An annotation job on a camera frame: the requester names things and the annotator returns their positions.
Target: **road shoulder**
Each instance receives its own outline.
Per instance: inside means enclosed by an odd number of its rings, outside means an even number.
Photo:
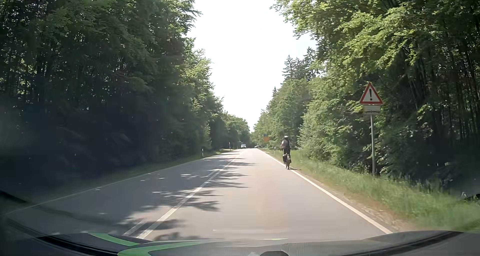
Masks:
[[[264,150],[261,150],[261,151],[271,156],[276,161],[279,161],[269,151],[264,151]],[[358,199],[360,198],[360,195],[347,194],[346,191],[343,191],[340,186],[336,186],[335,188],[332,188],[331,186],[328,186],[322,183],[321,181],[315,179],[314,177],[308,175],[307,170],[300,169],[300,168],[301,167],[296,168],[296,165],[294,164],[292,171],[295,171],[296,173],[302,175],[304,178],[313,182],[317,186],[320,186],[324,190],[328,191],[335,197],[349,204],[353,208],[359,210],[364,215],[370,217],[375,222],[379,223],[380,225],[389,229],[390,231],[398,232],[398,231],[418,229],[412,223],[399,218],[398,216],[393,214],[393,212],[391,212],[390,210],[387,210],[387,208],[383,206],[383,204],[378,203],[371,199],[363,199],[362,201],[359,201]]]

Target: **person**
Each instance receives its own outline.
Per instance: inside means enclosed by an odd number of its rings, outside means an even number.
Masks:
[[[290,155],[290,140],[288,136],[284,136],[280,148],[283,150],[283,164],[287,163],[287,154]]]

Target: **warning sign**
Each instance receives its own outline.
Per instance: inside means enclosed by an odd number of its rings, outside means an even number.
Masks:
[[[383,101],[371,82],[368,83],[360,99],[362,105],[383,105]]]

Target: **road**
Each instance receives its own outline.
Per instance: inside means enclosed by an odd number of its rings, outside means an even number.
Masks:
[[[154,241],[331,241],[368,238],[388,231],[327,193],[261,150],[244,149],[105,185],[9,216],[45,234],[106,232]]]

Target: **white lane marking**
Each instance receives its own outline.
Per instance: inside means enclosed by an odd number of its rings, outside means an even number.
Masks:
[[[139,222],[137,225],[133,226],[133,228],[129,229],[128,231],[126,231],[123,235],[130,235],[132,233],[134,233],[136,230],[138,230],[138,228],[140,228],[143,224],[145,224],[147,221],[144,219],[142,220],[141,222]]]
[[[211,173],[209,173],[206,177],[209,177],[210,175],[214,174],[216,172],[216,170],[212,170]]]
[[[234,159],[232,159],[225,166],[223,166],[222,170],[225,169],[226,167],[228,167],[240,155],[241,154],[237,155]],[[148,229],[144,230],[140,235],[138,235],[137,238],[146,239],[147,236],[149,234],[151,234],[151,232],[153,232],[153,230],[155,230],[160,224],[162,224],[162,222],[167,220],[173,213],[175,213],[175,211],[177,211],[183,204],[185,204],[190,198],[192,198],[195,195],[195,193],[200,191],[205,185],[208,184],[208,182],[210,182],[210,180],[215,178],[220,172],[222,172],[222,171],[220,170],[220,171],[217,171],[215,174],[213,174],[212,177],[210,177],[207,181],[205,181],[203,184],[201,184],[199,187],[197,187],[194,191],[192,191],[188,196],[186,196],[183,200],[181,200],[175,207],[173,207],[168,212],[166,212],[165,215],[161,216],[157,221],[155,221],[152,225],[150,225],[150,227],[148,227]]]
[[[285,165],[283,165],[282,162],[278,161],[276,158],[274,158],[273,156],[265,153],[262,151],[262,153],[264,153],[265,155],[268,155],[269,157],[271,157],[274,161],[277,161],[280,165],[282,165],[282,167],[285,167]],[[384,233],[392,233],[391,230],[385,228],[384,226],[380,225],[378,222],[376,222],[375,220],[369,218],[368,216],[366,216],[365,214],[363,214],[362,212],[360,212],[359,210],[353,208],[350,204],[347,204],[346,202],[340,200],[339,198],[337,198],[335,195],[333,195],[332,193],[328,192],[327,190],[323,189],[322,187],[318,186],[317,184],[315,184],[314,182],[310,181],[308,178],[306,178],[305,176],[301,175],[300,173],[297,173],[295,170],[292,170],[291,172],[295,173],[296,175],[302,177],[305,181],[309,182],[311,185],[313,185],[314,187],[320,189],[323,193],[327,194],[328,196],[332,197],[334,200],[336,200],[337,202],[339,202],[341,205],[345,206],[346,208],[350,209],[353,213],[359,215],[360,217],[362,217],[364,220],[370,222],[370,224],[374,225],[375,227],[377,227],[378,229],[380,229],[381,231],[383,231]]]
[[[218,155],[212,155],[212,156],[209,156],[209,157],[204,157],[204,158],[197,159],[197,160],[193,160],[193,161],[189,161],[189,162],[185,162],[185,163],[178,164],[178,165],[175,165],[175,166],[171,166],[171,167],[168,167],[168,168],[159,169],[159,170],[156,170],[156,171],[152,171],[152,172],[150,172],[150,173],[156,173],[156,172],[159,172],[159,171],[161,171],[161,170],[169,170],[169,169],[177,168],[177,167],[180,167],[180,166],[187,167],[187,164],[190,164],[190,163],[193,163],[193,162],[196,162],[196,161],[199,161],[199,160],[205,160],[205,159],[207,159],[207,158],[212,158],[212,157],[215,157],[215,156],[223,155],[223,154],[226,154],[226,153],[231,153],[231,152],[233,152],[233,151],[235,151],[235,150],[232,150],[232,151],[229,151],[229,152],[224,152],[224,153],[221,153],[221,154],[218,154]],[[150,173],[145,173],[145,174],[137,175],[137,176],[130,177],[130,178],[127,178],[127,179],[119,180],[119,181],[116,181],[116,182],[113,182],[113,183],[110,183],[110,184],[102,185],[102,186],[100,186],[100,187],[111,186],[111,185],[118,184],[118,183],[123,182],[123,181],[128,181],[128,180],[131,180],[131,179],[135,179],[135,178],[138,178],[138,177],[142,177],[142,176],[147,175],[147,174],[150,174]],[[22,207],[22,208],[19,208],[19,209],[16,209],[16,210],[12,210],[12,211],[6,213],[4,216],[7,216],[7,215],[9,215],[9,214],[11,214],[11,213],[18,212],[18,211],[21,211],[21,210],[25,210],[25,209],[29,209],[29,208],[32,208],[32,207],[36,207],[36,206],[39,206],[39,205],[48,204],[48,203],[51,203],[51,202],[53,202],[53,201],[57,201],[57,200],[65,199],[65,198],[68,198],[68,197],[72,197],[72,196],[75,196],[75,195],[78,195],[78,194],[81,194],[81,193],[85,193],[85,192],[88,192],[88,191],[97,190],[97,188],[98,188],[98,187],[90,188],[90,189],[87,189],[87,190],[84,190],[84,191],[80,191],[80,192],[72,193],[72,194],[69,194],[69,195],[62,196],[62,197],[58,197],[58,198],[54,198],[54,199],[51,199],[51,200],[47,200],[47,201],[45,201],[45,202],[41,202],[41,203],[38,203],[38,204],[33,204],[33,205],[30,205],[30,206],[26,206],[26,207]]]

